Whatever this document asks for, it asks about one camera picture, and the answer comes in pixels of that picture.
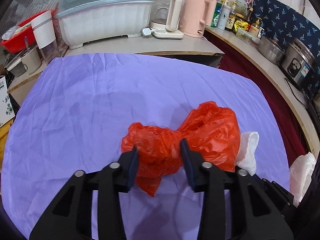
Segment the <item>white plastic bag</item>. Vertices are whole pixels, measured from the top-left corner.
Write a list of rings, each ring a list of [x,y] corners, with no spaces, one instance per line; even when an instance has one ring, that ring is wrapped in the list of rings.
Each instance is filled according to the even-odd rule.
[[[235,158],[235,165],[246,170],[251,176],[257,171],[255,150],[259,143],[258,132],[244,132],[240,134],[240,147]]]

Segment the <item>white trash bag bin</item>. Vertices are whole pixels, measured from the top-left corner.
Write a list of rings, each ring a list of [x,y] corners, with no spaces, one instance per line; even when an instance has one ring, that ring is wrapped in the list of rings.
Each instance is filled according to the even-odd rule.
[[[299,156],[290,166],[290,192],[301,202],[311,183],[311,175],[316,165],[312,153]]]

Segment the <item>purple tablecloth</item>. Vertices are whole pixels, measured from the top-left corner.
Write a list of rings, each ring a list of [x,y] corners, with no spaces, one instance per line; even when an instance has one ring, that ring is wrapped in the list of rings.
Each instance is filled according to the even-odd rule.
[[[54,59],[16,115],[2,166],[5,211],[28,237],[75,171],[99,171],[119,158],[132,123],[175,130],[206,101],[232,109],[240,131],[259,133],[257,175],[288,188],[284,143],[253,81],[163,57],[81,54]]]

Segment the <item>cardboard box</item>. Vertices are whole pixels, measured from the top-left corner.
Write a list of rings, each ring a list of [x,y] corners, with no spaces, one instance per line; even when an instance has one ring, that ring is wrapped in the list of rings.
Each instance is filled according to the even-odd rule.
[[[0,80],[0,127],[15,117],[15,113],[7,93],[7,82],[5,76]]]

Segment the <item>steel rice cooker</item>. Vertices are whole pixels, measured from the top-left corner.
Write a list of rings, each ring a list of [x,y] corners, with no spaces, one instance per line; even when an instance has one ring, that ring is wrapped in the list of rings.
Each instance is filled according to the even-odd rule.
[[[302,88],[306,76],[315,66],[315,57],[298,38],[289,43],[279,63],[287,78],[299,88]]]

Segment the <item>small steel pot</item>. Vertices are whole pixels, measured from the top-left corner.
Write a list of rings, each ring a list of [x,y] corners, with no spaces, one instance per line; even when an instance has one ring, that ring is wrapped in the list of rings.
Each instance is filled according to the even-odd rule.
[[[284,50],[278,44],[277,38],[270,39],[265,36],[260,39],[258,51],[273,64],[278,64],[285,55]]]

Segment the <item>dark red counter curtain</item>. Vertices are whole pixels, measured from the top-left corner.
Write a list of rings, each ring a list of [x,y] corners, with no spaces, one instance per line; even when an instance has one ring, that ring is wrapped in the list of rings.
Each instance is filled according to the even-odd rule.
[[[220,69],[246,77],[260,88],[279,127],[289,165],[292,165],[300,155],[308,153],[309,148],[296,116],[268,78],[242,53],[225,41],[208,31],[204,32],[204,37],[224,52]]]

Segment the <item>navy patterned cloth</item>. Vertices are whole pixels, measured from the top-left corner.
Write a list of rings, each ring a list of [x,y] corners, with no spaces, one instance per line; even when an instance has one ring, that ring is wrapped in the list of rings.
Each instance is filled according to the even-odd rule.
[[[284,51],[295,38],[302,41],[316,59],[302,90],[315,97],[319,92],[319,28],[300,13],[277,0],[253,0],[254,19],[261,18],[263,36],[277,38]]]

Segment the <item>dark soy sauce bottle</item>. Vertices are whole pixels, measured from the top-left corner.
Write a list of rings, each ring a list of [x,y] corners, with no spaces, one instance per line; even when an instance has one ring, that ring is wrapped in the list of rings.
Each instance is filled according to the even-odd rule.
[[[232,8],[231,8],[231,11],[229,13],[229,16],[228,16],[228,20],[227,20],[227,23],[226,23],[226,26],[225,26],[225,30],[226,31],[231,31],[232,28],[233,28],[233,25],[234,25],[234,22],[235,22],[235,19],[236,19],[236,2],[233,2],[232,3]]]

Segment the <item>red plastic basin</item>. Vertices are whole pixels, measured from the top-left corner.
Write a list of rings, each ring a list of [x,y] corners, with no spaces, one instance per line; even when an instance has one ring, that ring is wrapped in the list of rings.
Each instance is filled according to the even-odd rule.
[[[18,24],[18,27],[23,27],[28,23],[31,23],[33,19],[35,19],[37,16],[40,16],[42,13],[45,13],[47,11],[41,11],[36,13],[33,16],[30,16],[26,20],[20,22]],[[24,38],[27,37],[28,44],[32,45],[36,42],[33,29],[30,26],[28,26],[26,29],[22,30],[20,33],[14,35],[9,40],[1,40],[1,46],[3,46],[9,53],[18,53],[26,48]]]

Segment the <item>white thermos bottle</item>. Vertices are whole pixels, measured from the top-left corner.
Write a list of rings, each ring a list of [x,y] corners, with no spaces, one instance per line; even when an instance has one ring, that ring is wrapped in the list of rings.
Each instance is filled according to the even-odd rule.
[[[226,23],[227,23],[228,18],[229,18],[230,11],[231,11],[231,7],[230,6],[228,6],[226,4],[224,4],[222,6],[220,17],[219,17],[219,20],[218,20],[218,23],[217,23],[217,28],[218,29],[220,29],[220,30],[224,30],[225,29]]]

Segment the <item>white cup container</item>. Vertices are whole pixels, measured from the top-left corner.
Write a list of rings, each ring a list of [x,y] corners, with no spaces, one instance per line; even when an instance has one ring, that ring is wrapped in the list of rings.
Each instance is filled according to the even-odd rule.
[[[46,64],[50,64],[54,58],[60,57],[51,11],[43,12],[31,20],[31,28]]]

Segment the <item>green tin can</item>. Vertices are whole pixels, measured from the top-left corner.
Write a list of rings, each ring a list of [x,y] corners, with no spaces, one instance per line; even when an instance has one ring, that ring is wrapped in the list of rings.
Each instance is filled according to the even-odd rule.
[[[213,28],[217,27],[217,23],[219,21],[219,17],[220,17],[220,14],[221,14],[221,9],[222,9],[222,6],[223,6],[224,2],[225,2],[225,0],[219,0],[216,3],[216,7],[215,7],[215,10],[214,10],[213,19],[212,19],[212,23],[211,23],[211,27],[213,27]]]

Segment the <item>pink electric kettle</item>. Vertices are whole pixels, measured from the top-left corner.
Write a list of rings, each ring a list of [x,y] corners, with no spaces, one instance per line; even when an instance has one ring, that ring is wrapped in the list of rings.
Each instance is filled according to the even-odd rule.
[[[184,0],[179,30],[184,35],[201,38],[211,25],[217,0]]]

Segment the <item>white dish rack with lid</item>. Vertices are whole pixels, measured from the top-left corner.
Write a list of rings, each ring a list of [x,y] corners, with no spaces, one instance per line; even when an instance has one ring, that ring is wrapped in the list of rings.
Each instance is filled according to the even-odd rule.
[[[154,0],[58,0],[55,19],[71,49],[109,37],[138,37]]]

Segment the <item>white electric glass kettle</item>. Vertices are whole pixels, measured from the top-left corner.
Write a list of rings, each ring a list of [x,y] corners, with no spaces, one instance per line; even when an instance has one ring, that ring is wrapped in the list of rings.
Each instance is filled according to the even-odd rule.
[[[184,34],[178,28],[183,0],[154,0],[154,2],[149,26],[142,30],[142,35],[181,40]]]

